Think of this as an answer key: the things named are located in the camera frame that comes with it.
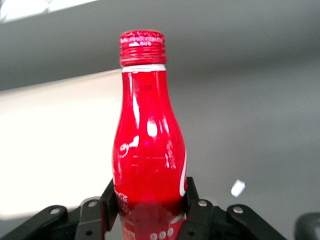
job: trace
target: bottle neck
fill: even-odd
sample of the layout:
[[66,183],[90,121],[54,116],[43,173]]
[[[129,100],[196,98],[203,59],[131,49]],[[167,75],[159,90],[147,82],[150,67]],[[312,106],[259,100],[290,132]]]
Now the bottle neck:
[[122,71],[122,113],[169,114],[172,111],[164,64],[127,66]]

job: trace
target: bolt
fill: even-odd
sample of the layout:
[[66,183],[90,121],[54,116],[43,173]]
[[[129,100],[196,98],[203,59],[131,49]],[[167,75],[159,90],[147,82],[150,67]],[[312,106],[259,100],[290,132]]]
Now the bolt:
[[57,214],[57,213],[59,213],[60,212],[60,209],[59,208],[54,208],[54,209],[52,209],[51,211],[50,211],[50,214],[51,215],[54,215],[54,214]]
[[244,213],[244,210],[243,210],[241,207],[239,207],[239,206],[235,206],[235,207],[233,208],[233,211],[234,211],[236,214],[243,214],[243,213]]
[[200,201],[198,201],[198,205],[200,207],[206,207],[208,205],[208,203],[205,200],[200,200]]
[[91,202],[88,203],[88,207],[89,207],[89,208],[92,208],[92,207],[94,207],[94,206],[97,205],[97,204],[98,204],[97,201],[91,201]]

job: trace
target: white band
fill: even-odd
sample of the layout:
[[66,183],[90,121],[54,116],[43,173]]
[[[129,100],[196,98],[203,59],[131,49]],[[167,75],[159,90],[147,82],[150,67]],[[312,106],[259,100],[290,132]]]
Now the white band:
[[124,66],[122,68],[123,73],[130,72],[152,72],[152,71],[165,71],[166,66],[164,64],[145,64],[145,65],[134,65],[134,66]]

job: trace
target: red bottle cap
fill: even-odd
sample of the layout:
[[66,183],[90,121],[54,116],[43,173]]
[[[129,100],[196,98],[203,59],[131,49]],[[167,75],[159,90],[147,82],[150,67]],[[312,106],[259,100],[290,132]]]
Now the red bottle cap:
[[165,37],[156,30],[131,30],[120,36],[122,67],[167,62]]

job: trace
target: red bottle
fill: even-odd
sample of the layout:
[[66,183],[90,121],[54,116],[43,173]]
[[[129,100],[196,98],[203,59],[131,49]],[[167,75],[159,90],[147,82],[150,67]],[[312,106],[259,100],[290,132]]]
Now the red bottle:
[[162,33],[120,36],[123,100],[112,170],[125,240],[174,240],[185,219],[187,156],[166,61]]

